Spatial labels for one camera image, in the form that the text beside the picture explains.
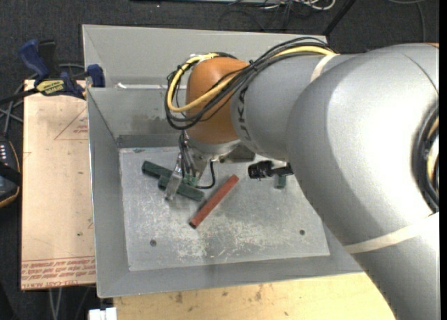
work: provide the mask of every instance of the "wooden stick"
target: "wooden stick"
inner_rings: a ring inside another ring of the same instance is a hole
[[[211,199],[204,204],[204,206],[199,209],[194,218],[189,222],[189,225],[196,229],[200,223],[213,211],[213,209],[222,201],[222,198],[237,184],[239,177],[232,175],[228,180],[222,185],[221,188],[211,197]]]

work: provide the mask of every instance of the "green object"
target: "green object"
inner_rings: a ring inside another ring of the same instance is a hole
[[[168,186],[170,176],[173,173],[171,170],[168,170],[163,166],[156,165],[155,163],[149,161],[145,161],[141,169],[144,174],[158,178],[159,188],[161,189],[166,189],[166,187]],[[203,201],[205,197],[203,191],[195,187],[189,186],[185,179],[182,180],[182,183],[179,186],[177,193],[199,202]]]
[[[285,189],[287,183],[287,176],[284,175],[275,175],[274,177],[274,187],[275,189]]]

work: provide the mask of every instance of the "gray base plate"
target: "gray base plate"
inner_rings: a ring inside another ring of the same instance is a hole
[[[165,201],[157,179],[141,171],[146,160],[172,169],[177,153],[174,147],[120,150],[130,270],[329,255],[321,220],[296,179],[288,177],[285,189],[275,189],[273,179],[250,180],[249,163],[215,166],[217,184],[205,192],[205,200],[232,174],[240,181],[203,223],[192,229],[189,220],[200,203],[183,196],[173,203]],[[205,173],[200,183],[210,182]]]

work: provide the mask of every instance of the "gray robot arm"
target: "gray robot arm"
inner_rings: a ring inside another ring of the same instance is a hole
[[[236,70],[202,63],[199,88],[201,79]],[[439,103],[438,64],[439,50],[426,44],[281,59],[254,73],[216,114],[230,118],[234,132],[218,135],[219,123],[205,114],[189,136],[192,159],[218,159],[243,143],[286,162],[397,318],[440,319],[439,190],[437,204],[430,202],[413,162]]]

